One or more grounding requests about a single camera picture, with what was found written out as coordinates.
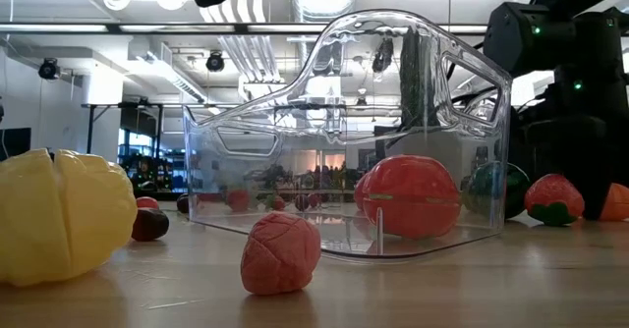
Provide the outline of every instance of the ceiling pipe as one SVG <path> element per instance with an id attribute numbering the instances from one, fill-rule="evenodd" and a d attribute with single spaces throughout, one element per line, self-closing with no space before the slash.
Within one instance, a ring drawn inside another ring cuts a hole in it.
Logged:
<path id="1" fill-rule="evenodd" d="M 211 6 L 207 8 L 207 11 L 214 19 L 216 23 L 223 23 L 223 17 L 220 14 L 220 10 L 216 6 Z M 250 82 L 254 82 L 256 80 L 256 75 L 252 72 L 251 68 L 246 64 L 247 60 L 243 56 L 242 52 L 238 48 L 238 42 L 234 39 L 233 36 L 223 36 L 224 45 L 223 47 L 228 47 L 228 49 L 234 54 L 232 59 L 234 61 L 238 60 L 240 62 L 241 68 L 243 69 L 241 74 L 244 74 Z"/>
<path id="2" fill-rule="evenodd" d="M 236 17 L 234 16 L 234 9 L 232 8 L 231 0 L 225 0 L 223 4 L 221 5 L 221 9 L 222 9 L 223 15 L 225 16 L 225 20 L 227 20 L 228 23 L 238 22 L 236 20 Z M 254 54 L 252 54 L 251 49 L 249 49 L 249 45 L 247 44 L 247 41 L 241 35 L 235 36 L 235 40 L 237 42 L 236 48 L 240 51 L 241 56 L 245 58 L 245 60 L 243 61 L 243 65 L 246 65 L 249 68 L 249 70 L 254 73 L 254 76 L 256 77 L 256 81 L 262 82 L 263 81 L 262 73 L 260 72 L 259 67 L 257 66 L 257 62 L 254 57 Z"/>
<path id="3" fill-rule="evenodd" d="M 214 22 L 214 19 L 212 18 L 212 15 L 209 13 L 208 8 L 200 8 L 200 15 L 203 17 L 206 23 Z M 241 61 L 236 57 L 236 54 L 231 48 L 231 45 L 227 44 L 225 37 L 218 36 L 218 43 L 220 43 L 223 50 L 227 52 L 227 55 L 229 56 L 229 58 L 231 58 L 232 62 L 234 62 L 236 69 L 238 69 L 241 75 L 249 82 L 251 79 L 249 79 L 247 74 L 245 74 L 245 67 L 243 67 L 243 64 L 241 63 Z"/>
<path id="4" fill-rule="evenodd" d="M 243 22 L 250 23 L 252 21 L 252 18 L 249 16 L 248 0 L 238 0 L 236 11 L 238 12 L 240 19 Z M 260 46 L 260 42 L 257 40 L 257 37 L 254 37 L 254 36 L 249 36 L 248 39 L 251 42 L 252 46 L 254 47 L 254 50 L 256 51 L 257 55 L 259 56 L 259 61 L 262 64 L 262 68 L 264 69 L 264 75 L 263 75 L 264 81 L 265 82 L 272 81 L 273 80 L 272 72 L 268 66 L 268 61 L 266 57 L 264 56 L 264 53 Z"/>
<path id="5" fill-rule="evenodd" d="M 266 22 L 264 10 L 262 9 L 262 0 L 254 0 L 253 10 L 257 23 Z M 280 82 L 281 77 L 279 76 L 279 69 L 277 68 L 277 62 L 275 60 L 275 52 L 273 52 L 271 47 L 271 40 L 269 36 L 258 36 L 256 37 L 256 40 L 259 42 L 260 48 L 266 56 L 266 61 L 268 62 L 268 66 L 271 70 L 272 79 L 275 82 Z"/>

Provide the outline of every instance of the yellow toy fruit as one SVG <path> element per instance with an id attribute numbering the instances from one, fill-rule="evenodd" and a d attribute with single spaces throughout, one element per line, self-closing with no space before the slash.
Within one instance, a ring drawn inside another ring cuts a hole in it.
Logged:
<path id="1" fill-rule="evenodd" d="M 131 182 L 100 156 L 29 151 L 0 163 L 0 282 L 77 277 L 127 243 L 137 215 Z"/>

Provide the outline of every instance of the exposed ductwork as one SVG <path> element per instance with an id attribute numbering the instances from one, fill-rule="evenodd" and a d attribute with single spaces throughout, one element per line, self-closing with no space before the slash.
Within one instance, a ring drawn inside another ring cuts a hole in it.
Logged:
<path id="1" fill-rule="evenodd" d="M 253 0 L 252 9 L 256 22 L 263 23 L 262 0 Z M 248 0 L 238 0 L 236 12 L 241 22 L 252 21 Z M 200 9 L 200 13 L 208 23 L 238 22 L 231 0 L 223 2 L 220 9 L 209 7 Z M 220 36 L 218 41 L 246 82 L 280 82 L 279 70 L 268 36 Z"/>

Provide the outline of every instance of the transparent plastic container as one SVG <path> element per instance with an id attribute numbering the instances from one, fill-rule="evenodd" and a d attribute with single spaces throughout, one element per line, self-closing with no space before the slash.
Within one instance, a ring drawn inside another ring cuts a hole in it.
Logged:
<path id="1" fill-rule="evenodd" d="M 452 100 L 451 63 L 490 86 L 466 109 Z M 364 73 L 347 73 L 349 64 Z M 184 111 L 191 219 L 246 234 L 269 211 L 286 211 L 318 227 L 325 253 L 367 261 L 496 235 L 510 85 L 419 16 L 341 17 L 287 87 L 202 121 Z M 465 201 L 466 180 L 489 162 L 489 190 Z"/>

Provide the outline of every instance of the wooden table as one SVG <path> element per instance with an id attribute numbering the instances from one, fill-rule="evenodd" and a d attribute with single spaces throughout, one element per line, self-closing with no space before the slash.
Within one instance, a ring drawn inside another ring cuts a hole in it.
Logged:
<path id="1" fill-rule="evenodd" d="M 171 215 L 163 241 L 130 243 L 83 277 L 0 286 L 0 327 L 629 326 L 626 223 L 509 223 L 406 264 L 323 258 L 304 291 L 259 298 L 240 281 L 245 236 Z"/>

